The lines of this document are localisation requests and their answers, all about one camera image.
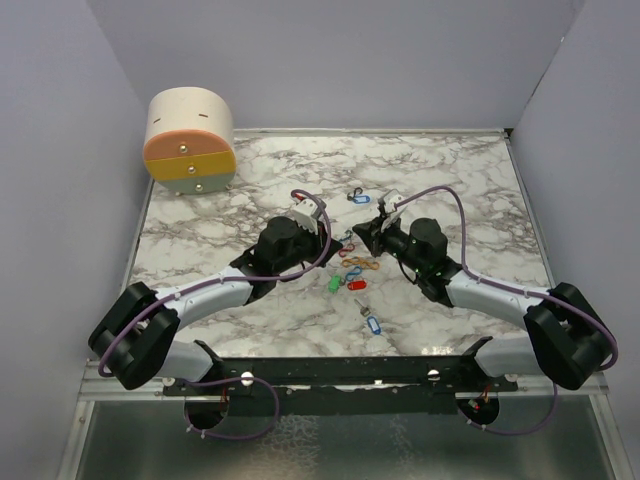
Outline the blue S-shaped carabiner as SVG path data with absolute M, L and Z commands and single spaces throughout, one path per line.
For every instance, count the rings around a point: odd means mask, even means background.
M 360 274 L 362 273 L 362 268 L 360 266 L 356 266 L 354 267 L 351 271 L 349 271 L 346 275 L 345 275 L 345 280 L 347 282 L 352 282 L 354 281 Z

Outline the black S-shaped carabiner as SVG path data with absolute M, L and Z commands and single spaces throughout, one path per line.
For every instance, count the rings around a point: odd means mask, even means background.
M 348 198 L 349 200 L 352 200 L 352 199 L 353 199 L 353 198 L 355 198 L 356 196 L 361 195 L 361 194 L 362 194 L 362 192 L 363 192 L 363 190 L 362 190 L 360 187 L 356 187 L 356 188 L 355 188 L 351 193 L 349 193 L 349 194 L 347 195 L 347 198 Z

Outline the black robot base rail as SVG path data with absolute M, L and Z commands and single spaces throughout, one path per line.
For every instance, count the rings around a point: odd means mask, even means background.
M 266 417 L 453 414 L 458 397 L 517 389 L 487 376 L 468 355 L 226 358 L 213 378 L 207 386 L 178 380 L 163 393 L 207 410 Z

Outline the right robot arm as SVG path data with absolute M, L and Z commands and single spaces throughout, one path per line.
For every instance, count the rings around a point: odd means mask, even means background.
M 388 254 L 414 273 L 414 284 L 430 301 L 477 311 L 526 332 L 495 339 L 459 367 L 461 383 L 481 391 L 495 377 L 544 374 L 558 386 L 578 390 L 612 356 L 608 330 L 579 289 L 560 283 L 528 289 L 466 272 L 447 253 L 448 239 L 434 219 L 419 218 L 409 230 L 376 217 L 354 226 L 372 256 Z

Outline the red key tag with key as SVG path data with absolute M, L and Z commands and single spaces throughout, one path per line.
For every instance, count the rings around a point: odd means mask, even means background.
M 355 280 L 347 283 L 347 288 L 350 291 L 359 291 L 363 290 L 367 287 L 367 282 L 365 280 Z

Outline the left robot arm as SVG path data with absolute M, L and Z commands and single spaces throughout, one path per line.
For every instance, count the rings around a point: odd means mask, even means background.
M 152 289 L 143 282 L 129 285 L 88 339 L 103 361 L 105 375 L 127 390 L 154 377 L 186 379 L 206 395 L 220 385 L 218 358 L 202 342 L 182 343 L 176 333 L 186 326 L 229 308 L 249 305 L 278 283 L 292 281 L 302 266 L 323 267 L 342 248 L 322 222 L 317 231 L 278 216 L 268 221 L 257 243 L 221 272 L 200 282 Z

